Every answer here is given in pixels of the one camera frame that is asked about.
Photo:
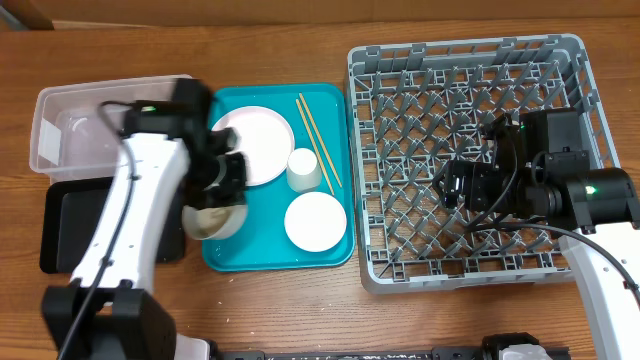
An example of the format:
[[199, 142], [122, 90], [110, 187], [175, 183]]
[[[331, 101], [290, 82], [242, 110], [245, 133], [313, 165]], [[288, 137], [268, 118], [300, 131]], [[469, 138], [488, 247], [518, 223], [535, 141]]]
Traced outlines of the pile of rice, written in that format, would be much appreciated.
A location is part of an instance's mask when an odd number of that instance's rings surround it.
[[231, 217], [227, 208], [208, 208], [197, 210], [193, 217], [193, 233], [208, 238], [219, 232]]

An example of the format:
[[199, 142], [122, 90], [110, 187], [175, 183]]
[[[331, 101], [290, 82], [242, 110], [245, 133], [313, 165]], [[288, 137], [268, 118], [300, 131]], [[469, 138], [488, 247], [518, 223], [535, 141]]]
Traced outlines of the grey bowl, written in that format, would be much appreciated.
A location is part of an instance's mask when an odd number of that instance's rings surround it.
[[222, 240], [237, 233], [248, 215], [246, 204], [223, 208], [195, 209], [184, 206], [182, 225], [185, 233], [194, 240]]

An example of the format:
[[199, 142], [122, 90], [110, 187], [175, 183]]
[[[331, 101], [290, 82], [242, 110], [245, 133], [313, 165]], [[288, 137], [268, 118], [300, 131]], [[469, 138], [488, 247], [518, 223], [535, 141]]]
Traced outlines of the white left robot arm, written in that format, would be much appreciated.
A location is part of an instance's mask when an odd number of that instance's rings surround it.
[[169, 99], [123, 104], [110, 132], [118, 166], [92, 240], [67, 286], [47, 288], [46, 327], [62, 359], [214, 359], [213, 341], [181, 335], [153, 298], [154, 268], [174, 195], [198, 240], [226, 239], [248, 214], [238, 135], [209, 127], [210, 88], [176, 80]]

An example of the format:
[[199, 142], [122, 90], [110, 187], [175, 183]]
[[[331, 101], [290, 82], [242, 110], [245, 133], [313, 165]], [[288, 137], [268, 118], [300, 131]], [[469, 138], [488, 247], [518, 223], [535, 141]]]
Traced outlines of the white paper cup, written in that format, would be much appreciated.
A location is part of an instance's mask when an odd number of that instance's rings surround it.
[[297, 193], [314, 191], [323, 177], [317, 156], [307, 148], [295, 149], [290, 154], [286, 176], [289, 187]]

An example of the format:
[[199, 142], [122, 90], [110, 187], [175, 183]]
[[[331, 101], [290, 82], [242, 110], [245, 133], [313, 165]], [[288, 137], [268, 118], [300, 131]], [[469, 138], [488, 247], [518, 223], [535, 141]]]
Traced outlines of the small white bowl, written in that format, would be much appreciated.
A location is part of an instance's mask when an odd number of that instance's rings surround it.
[[336, 246], [347, 228], [346, 212], [333, 196], [309, 192], [295, 198], [284, 217], [285, 233], [299, 249], [319, 253]]

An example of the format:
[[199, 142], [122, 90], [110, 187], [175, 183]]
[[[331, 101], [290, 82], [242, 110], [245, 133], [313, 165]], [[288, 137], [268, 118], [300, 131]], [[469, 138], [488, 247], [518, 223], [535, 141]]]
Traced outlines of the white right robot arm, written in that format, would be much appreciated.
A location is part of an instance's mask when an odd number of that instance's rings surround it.
[[450, 160], [432, 185], [476, 213], [469, 233], [535, 229], [557, 239], [601, 359], [639, 356], [639, 196], [621, 168], [595, 168], [573, 108], [505, 113], [480, 132], [491, 163]]

